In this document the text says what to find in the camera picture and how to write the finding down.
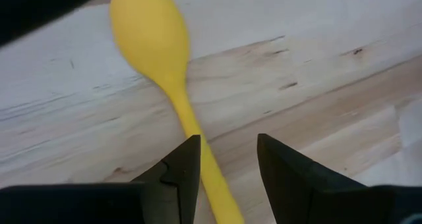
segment spoon handle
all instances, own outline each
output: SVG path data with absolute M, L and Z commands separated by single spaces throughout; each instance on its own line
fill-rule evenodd
M 240 209 L 231 195 L 229 186 L 218 167 L 216 158 L 196 121 L 186 90 L 173 90 L 173 93 L 168 96 L 173 102 L 173 106 L 179 116 L 186 137 L 190 137 L 194 134 L 200 135 L 200 176 L 217 223 L 244 223 Z

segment spoon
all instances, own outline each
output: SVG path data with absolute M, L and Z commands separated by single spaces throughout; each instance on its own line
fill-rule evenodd
M 217 223 L 244 223 L 186 92 L 189 36 L 172 0 L 111 0 L 111 28 L 127 62 L 167 94 L 187 137 L 201 136 L 200 175 Z

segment yellow spoon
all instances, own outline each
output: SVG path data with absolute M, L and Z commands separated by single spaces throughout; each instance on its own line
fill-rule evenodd
M 186 93 L 189 60 L 187 28 L 172 0 L 111 0 L 111 27 L 121 53 L 170 98 L 187 137 L 201 135 L 200 174 L 218 223 L 244 223 L 243 217 Z

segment wood grain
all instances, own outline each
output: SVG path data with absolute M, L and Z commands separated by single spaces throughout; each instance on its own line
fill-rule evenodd
M 421 180 L 422 0 L 175 1 L 189 95 L 249 223 L 274 221 L 260 132 L 365 184 Z M 107 5 L 3 47 L 0 65 L 1 187 L 128 181 L 185 139 L 115 48 Z M 196 222 L 213 222 L 203 191 Z

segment dark object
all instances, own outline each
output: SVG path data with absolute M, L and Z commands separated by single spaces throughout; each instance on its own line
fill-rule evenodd
M 0 0 L 0 46 L 88 0 Z
M 422 223 L 422 188 L 366 187 L 265 134 L 258 160 L 277 223 Z M 199 169 L 192 136 L 127 184 L 0 190 L 0 223 L 193 223 Z
M 266 134 L 258 160 L 277 223 L 422 223 L 422 188 L 366 187 Z
M 130 183 L 0 190 L 0 223 L 193 223 L 199 171 L 192 136 Z

